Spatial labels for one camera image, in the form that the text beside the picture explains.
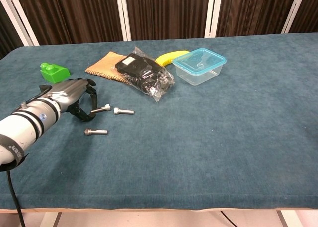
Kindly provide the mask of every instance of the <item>plastic container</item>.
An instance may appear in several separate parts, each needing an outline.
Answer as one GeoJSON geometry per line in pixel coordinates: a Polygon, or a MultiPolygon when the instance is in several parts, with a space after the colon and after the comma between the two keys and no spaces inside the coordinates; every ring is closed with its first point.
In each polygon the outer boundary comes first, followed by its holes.
{"type": "Polygon", "coordinates": [[[173,60],[177,75],[191,85],[199,85],[216,77],[227,62],[225,57],[199,48],[173,60]]]}

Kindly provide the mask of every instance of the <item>green toy block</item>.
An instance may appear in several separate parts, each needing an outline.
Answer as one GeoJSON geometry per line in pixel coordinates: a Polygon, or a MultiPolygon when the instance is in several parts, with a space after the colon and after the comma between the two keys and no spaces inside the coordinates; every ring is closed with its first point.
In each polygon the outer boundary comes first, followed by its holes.
{"type": "Polygon", "coordinates": [[[40,71],[43,78],[53,84],[61,82],[71,75],[67,68],[47,62],[41,64],[40,71]]]}

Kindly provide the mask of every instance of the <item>background curtain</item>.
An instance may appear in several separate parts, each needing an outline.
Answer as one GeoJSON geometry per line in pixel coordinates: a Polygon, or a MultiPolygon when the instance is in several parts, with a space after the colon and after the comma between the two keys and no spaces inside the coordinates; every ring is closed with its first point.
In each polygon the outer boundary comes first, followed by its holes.
{"type": "Polygon", "coordinates": [[[126,0],[132,40],[204,37],[209,0],[126,0]]]}
{"type": "Polygon", "coordinates": [[[289,32],[318,32],[318,0],[302,1],[289,32]]]}
{"type": "Polygon", "coordinates": [[[281,33],[294,0],[222,0],[217,37],[281,33]]]}
{"type": "Polygon", "coordinates": [[[0,59],[15,48],[22,46],[23,43],[18,33],[11,23],[2,3],[0,3],[0,59]]]}
{"type": "Polygon", "coordinates": [[[19,0],[40,45],[122,41],[116,0],[19,0]]]}

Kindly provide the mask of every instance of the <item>hex socket bolt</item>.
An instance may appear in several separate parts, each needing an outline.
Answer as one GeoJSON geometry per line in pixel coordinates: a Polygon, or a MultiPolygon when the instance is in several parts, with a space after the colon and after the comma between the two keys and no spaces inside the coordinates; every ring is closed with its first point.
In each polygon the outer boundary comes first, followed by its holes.
{"type": "Polygon", "coordinates": [[[26,102],[21,103],[21,109],[27,109],[29,106],[26,104],[26,102]]]}
{"type": "Polygon", "coordinates": [[[93,110],[91,111],[91,113],[99,113],[99,112],[109,111],[109,110],[111,110],[111,107],[110,107],[109,104],[106,104],[105,106],[100,107],[100,108],[98,108],[98,109],[93,109],[93,110]]]}
{"type": "Polygon", "coordinates": [[[128,109],[120,109],[118,107],[114,108],[114,114],[134,114],[134,110],[128,110],[128,109]]]}
{"type": "Polygon", "coordinates": [[[101,129],[91,129],[86,128],[84,131],[85,135],[92,135],[92,134],[108,134],[108,130],[101,130],[101,129]]]}

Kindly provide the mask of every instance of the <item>brown towel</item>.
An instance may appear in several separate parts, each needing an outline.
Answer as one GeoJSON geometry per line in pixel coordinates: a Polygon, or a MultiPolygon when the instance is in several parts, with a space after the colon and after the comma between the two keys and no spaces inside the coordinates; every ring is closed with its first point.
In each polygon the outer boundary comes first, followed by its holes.
{"type": "Polygon", "coordinates": [[[87,68],[85,71],[92,75],[101,76],[106,79],[112,79],[129,84],[129,82],[125,78],[123,78],[122,75],[115,68],[115,64],[125,57],[126,56],[119,55],[114,52],[109,52],[101,60],[87,68]]]}

